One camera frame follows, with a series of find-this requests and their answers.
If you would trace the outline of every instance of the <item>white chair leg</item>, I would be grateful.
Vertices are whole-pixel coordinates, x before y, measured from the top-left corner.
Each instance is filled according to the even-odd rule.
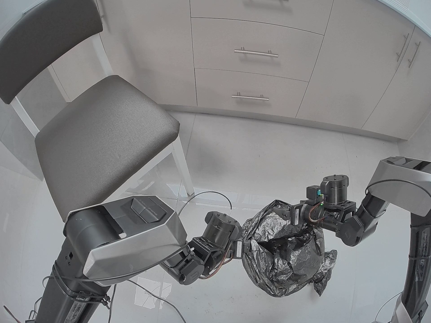
[[[190,172],[187,167],[186,157],[184,156],[183,146],[181,145],[180,137],[172,143],[173,150],[172,155],[174,156],[175,164],[177,165],[178,171],[183,178],[183,184],[186,188],[186,192],[189,196],[194,194],[193,184],[191,182]]]

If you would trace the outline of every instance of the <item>chair backrest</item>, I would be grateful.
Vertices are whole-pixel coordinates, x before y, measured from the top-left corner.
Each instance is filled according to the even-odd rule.
[[[10,104],[46,67],[102,30],[94,0],[40,3],[0,40],[0,98]]]

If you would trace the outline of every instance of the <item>black plastic bag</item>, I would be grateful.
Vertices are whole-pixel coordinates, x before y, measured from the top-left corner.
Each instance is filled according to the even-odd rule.
[[[273,210],[290,207],[275,200],[243,225],[244,240],[250,250],[243,266],[259,288],[273,297],[284,297],[314,284],[319,296],[331,278],[337,251],[325,252],[323,230],[309,224],[290,225]]]

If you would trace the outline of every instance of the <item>barcode label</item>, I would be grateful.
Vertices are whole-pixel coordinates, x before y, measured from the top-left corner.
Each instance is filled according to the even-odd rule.
[[[299,223],[299,208],[295,209],[295,223],[297,225]]]
[[[242,241],[238,240],[237,243],[237,257],[241,258],[241,252],[242,252]]]

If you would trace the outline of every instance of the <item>white tile floor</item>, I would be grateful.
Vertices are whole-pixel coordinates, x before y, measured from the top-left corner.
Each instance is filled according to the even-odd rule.
[[[208,211],[226,212],[244,223],[273,199],[297,203],[305,197],[305,188],[320,184],[325,175],[348,175],[349,197],[360,201],[378,161],[398,155],[396,144],[366,137],[241,118],[172,114],[181,122],[180,138],[196,192],[221,191],[234,205],[230,211],[223,197],[215,194],[196,198],[181,213],[190,238],[202,234]],[[0,171],[10,170],[0,166]],[[39,185],[37,180],[18,174],[10,178],[14,176],[18,182],[2,183],[1,194],[10,196],[8,191],[25,188],[25,195],[12,195],[13,199],[2,203],[6,209],[0,213],[0,228],[6,212],[7,225],[13,226],[14,232],[3,232],[0,241],[2,260],[6,253],[13,262],[1,262],[0,301],[24,320],[42,294],[41,280],[50,273],[60,251],[62,221],[44,182]],[[3,185],[14,188],[4,190]],[[124,195],[158,195],[177,209],[186,198],[172,156],[128,191]],[[179,285],[160,267],[135,280],[151,284],[157,294],[167,296],[188,323],[373,321],[380,306],[402,290],[409,214],[391,206],[376,233],[355,248],[343,245],[333,233],[325,233],[325,238],[326,249],[338,250],[338,260],[320,298],[312,286],[287,298],[272,298],[254,286],[240,261],[230,262],[217,276],[191,286]],[[385,306],[379,320],[390,320],[393,304]],[[107,317],[107,310],[100,307],[90,323],[106,323]],[[4,313],[0,321],[12,322]],[[142,321],[180,322],[180,318],[169,305],[160,308],[159,301],[132,284],[119,284],[112,323]],[[431,322],[430,313],[425,322]]]

